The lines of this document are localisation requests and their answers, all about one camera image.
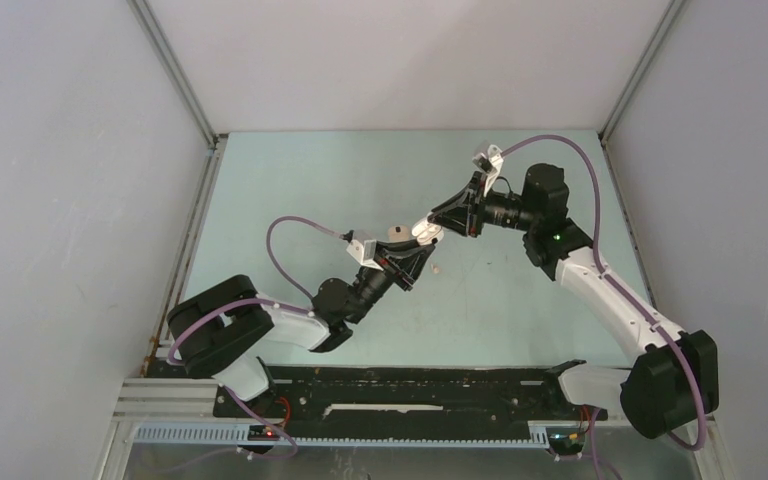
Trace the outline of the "white earbud charging case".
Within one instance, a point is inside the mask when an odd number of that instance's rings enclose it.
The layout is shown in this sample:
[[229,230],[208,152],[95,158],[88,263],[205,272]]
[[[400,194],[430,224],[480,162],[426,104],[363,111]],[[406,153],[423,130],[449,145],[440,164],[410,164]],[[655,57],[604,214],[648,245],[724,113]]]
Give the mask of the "white earbud charging case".
[[412,227],[411,235],[419,245],[430,245],[438,242],[444,236],[444,231],[440,225],[424,219]]

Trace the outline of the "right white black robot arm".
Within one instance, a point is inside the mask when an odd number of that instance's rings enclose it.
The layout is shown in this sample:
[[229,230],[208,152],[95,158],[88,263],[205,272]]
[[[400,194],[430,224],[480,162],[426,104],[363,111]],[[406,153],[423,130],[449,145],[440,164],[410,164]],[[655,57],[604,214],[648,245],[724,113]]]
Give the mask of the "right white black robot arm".
[[720,404],[718,349],[703,330],[688,332],[633,292],[597,255],[597,242],[568,215],[561,168],[535,164],[519,194],[492,190],[495,171],[478,170],[456,195],[411,230],[422,244],[445,231],[478,237],[486,225],[519,230],[532,264],[574,294],[618,343],[632,365],[607,368],[572,360],[550,370],[541,392],[545,411],[566,418],[580,406],[622,414],[655,439]]

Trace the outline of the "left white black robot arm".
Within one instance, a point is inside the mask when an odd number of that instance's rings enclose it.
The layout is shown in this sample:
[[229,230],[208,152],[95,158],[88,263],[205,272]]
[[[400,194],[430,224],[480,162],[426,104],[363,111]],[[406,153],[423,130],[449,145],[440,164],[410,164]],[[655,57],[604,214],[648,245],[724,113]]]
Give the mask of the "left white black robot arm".
[[391,287],[414,287],[438,242],[378,242],[353,231],[342,238],[360,268],[352,282],[323,281],[307,308],[260,294],[246,275],[174,307],[166,318],[174,338],[168,363],[183,367],[191,378],[212,378],[230,388],[252,416],[271,412],[276,390],[265,363],[250,349],[277,342],[314,353],[335,350]]

